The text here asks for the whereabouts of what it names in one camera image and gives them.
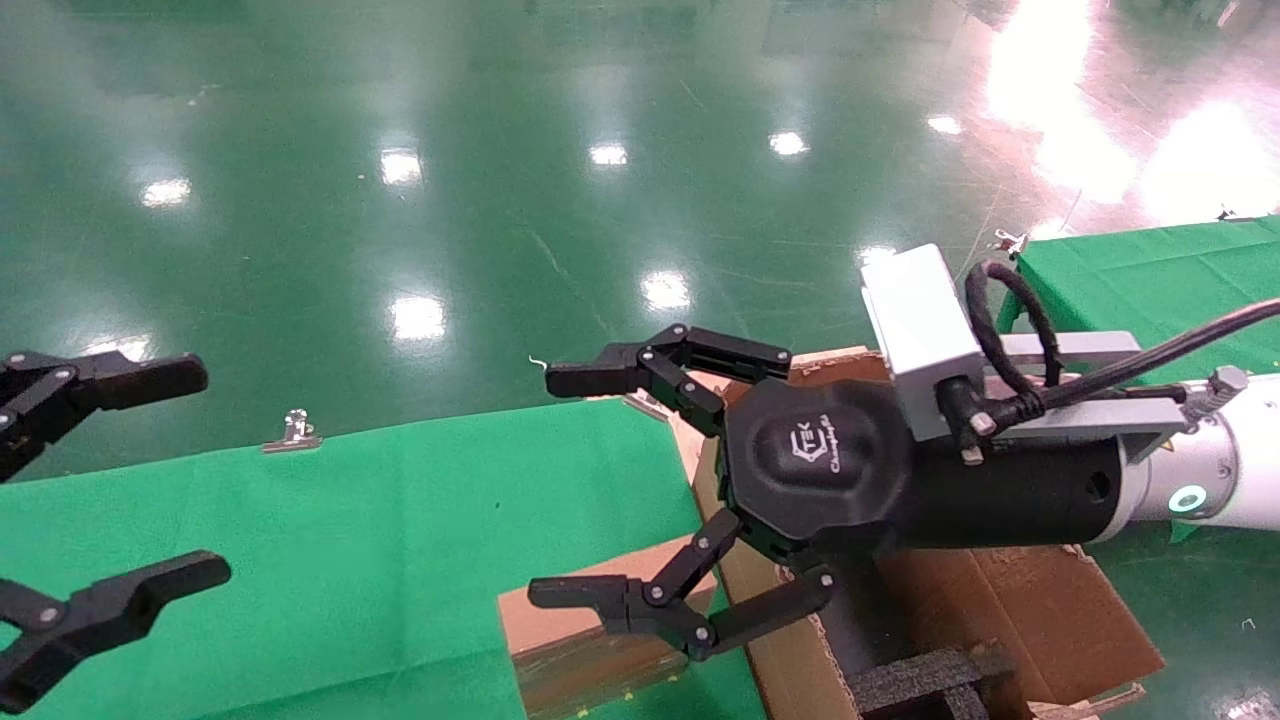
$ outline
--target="green cloth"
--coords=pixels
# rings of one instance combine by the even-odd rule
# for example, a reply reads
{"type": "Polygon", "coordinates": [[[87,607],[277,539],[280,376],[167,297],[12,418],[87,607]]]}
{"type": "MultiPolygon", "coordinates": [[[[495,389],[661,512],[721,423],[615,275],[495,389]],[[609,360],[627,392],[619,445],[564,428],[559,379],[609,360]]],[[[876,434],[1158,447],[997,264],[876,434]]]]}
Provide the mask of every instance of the green cloth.
{"type": "MultiPolygon", "coordinates": [[[[1018,269],[1044,301],[1055,329],[1129,331],[1143,347],[1280,295],[1280,217],[1032,242],[1018,269]]],[[[1000,328],[1016,302],[1006,297],[1000,328]]],[[[1274,373],[1280,320],[1265,320],[1143,377],[1207,377],[1219,365],[1274,373]]]]}
{"type": "MultiPolygon", "coordinates": [[[[696,528],[671,430],[577,402],[0,487],[0,577],[65,597],[197,548],[234,573],[33,720],[518,719],[495,597],[696,528]]],[[[590,715],[764,717],[741,651],[590,715]]]]}

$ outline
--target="metal binder clip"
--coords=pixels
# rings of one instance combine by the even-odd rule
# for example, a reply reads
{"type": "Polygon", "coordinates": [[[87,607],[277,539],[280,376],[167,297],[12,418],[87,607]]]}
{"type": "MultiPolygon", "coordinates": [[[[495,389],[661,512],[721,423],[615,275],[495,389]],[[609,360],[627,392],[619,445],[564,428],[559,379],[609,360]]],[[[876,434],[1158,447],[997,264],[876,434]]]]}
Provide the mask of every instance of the metal binder clip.
{"type": "Polygon", "coordinates": [[[319,437],[307,423],[307,411],[298,407],[297,410],[289,410],[284,416],[284,438],[275,442],[268,442],[262,445],[262,452],[289,452],[292,450],[312,450],[320,447],[324,442],[323,437],[319,437]]]}

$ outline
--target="green floor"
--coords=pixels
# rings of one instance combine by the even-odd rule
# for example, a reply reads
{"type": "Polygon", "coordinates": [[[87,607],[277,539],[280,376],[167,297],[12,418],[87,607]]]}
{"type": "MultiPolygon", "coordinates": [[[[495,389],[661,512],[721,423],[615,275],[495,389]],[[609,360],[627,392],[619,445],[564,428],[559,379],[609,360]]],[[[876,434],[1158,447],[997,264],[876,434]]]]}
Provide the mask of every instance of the green floor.
{"type": "MultiPolygon", "coordinates": [[[[543,404],[530,356],[676,319],[873,343],[864,258],[1272,211],[1276,56],[1271,0],[3,0],[0,351],[212,373],[27,477],[543,404]]],[[[1194,591],[1107,550],[1185,717],[1280,692],[1236,538],[1194,591]]]]}

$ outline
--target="cardboard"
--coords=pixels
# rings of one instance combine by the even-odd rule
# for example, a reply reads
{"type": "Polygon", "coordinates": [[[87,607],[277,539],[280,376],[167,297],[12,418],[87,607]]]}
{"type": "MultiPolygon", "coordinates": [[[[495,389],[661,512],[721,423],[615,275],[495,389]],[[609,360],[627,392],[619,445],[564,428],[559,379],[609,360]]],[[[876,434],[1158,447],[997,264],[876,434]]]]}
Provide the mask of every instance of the cardboard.
{"type": "MultiPolygon", "coordinates": [[[[652,578],[692,536],[676,538],[571,575],[652,578]]],[[[705,614],[718,583],[709,574],[686,602],[705,614]]],[[[652,635],[605,635],[595,611],[544,610],[526,588],[498,596],[507,651],[530,720],[559,720],[678,675],[689,659],[652,635]]]]}
{"type": "MultiPolygon", "coordinates": [[[[727,402],[746,389],[708,375],[698,379],[727,402]]],[[[794,384],[837,379],[887,383],[888,373],[879,355],[860,347],[797,356],[792,363],[794,384]]],[[[703,438],[678,418],[669,421],[699,511],[709,518],[722,505],[717,441],[703,438]]],[[[1101,569],[1078,547],[910,551],[886,559],[881,570],[908,611],[922,652],[989,641],[1010,652],[1018,671],[988,700],[993,720],[1029,717],[1028,701],[1078,705],[1165,665],[1101,569]]],[[[721,577],[731,602],[781,582],[777,566],[742,543],[721,561],[721,577]]],[[[820,632],[820,624],[796,623],[748,647],[773,720],[858,719],[820,632]]]]}

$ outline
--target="bolt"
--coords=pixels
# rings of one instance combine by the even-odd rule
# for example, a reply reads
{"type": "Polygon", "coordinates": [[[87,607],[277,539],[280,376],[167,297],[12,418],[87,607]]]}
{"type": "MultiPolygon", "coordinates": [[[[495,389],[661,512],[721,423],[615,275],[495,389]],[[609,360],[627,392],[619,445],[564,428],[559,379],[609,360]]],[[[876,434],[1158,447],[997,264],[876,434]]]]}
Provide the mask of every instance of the bolt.
{"type": "Polygon", "coordinates": [[[991,415],[986,413],[978,413],[973,418],[969,418],[969,427],[973,432],[978,433],[979,437],[987,437],[996,432],[996,421],[991,419],[991,415]]]}
{"type": "Polygon", "coordinates": [[[1213,388],[1213,395],[1226,395],[1231,398],[1249,387],[1249,375],[1235,365],[1222,365],[1208,377],[1208,387],[1213,388]]]}
{"type": "Polygon", "coordinates": [[[982,450],[978,446],[964,447],[960,450],[960,460],[970,468],[982,465],[982,450]]]}

